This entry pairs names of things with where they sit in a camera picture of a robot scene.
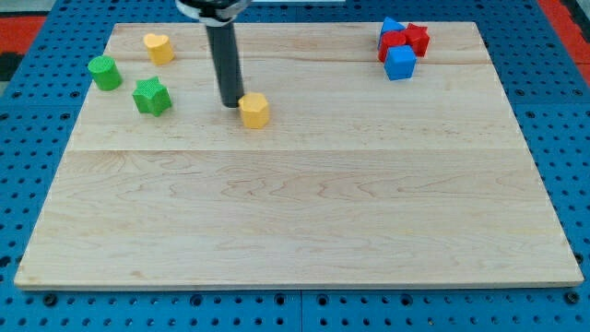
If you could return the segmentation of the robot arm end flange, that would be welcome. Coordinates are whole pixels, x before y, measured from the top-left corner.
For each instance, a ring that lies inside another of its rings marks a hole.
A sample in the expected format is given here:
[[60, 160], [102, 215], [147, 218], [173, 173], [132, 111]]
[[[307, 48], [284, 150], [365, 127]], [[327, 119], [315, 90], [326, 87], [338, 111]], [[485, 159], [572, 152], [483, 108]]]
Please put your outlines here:
[[175, 0], [178, 10], [209, 27], [231, 23], [253, 0]]

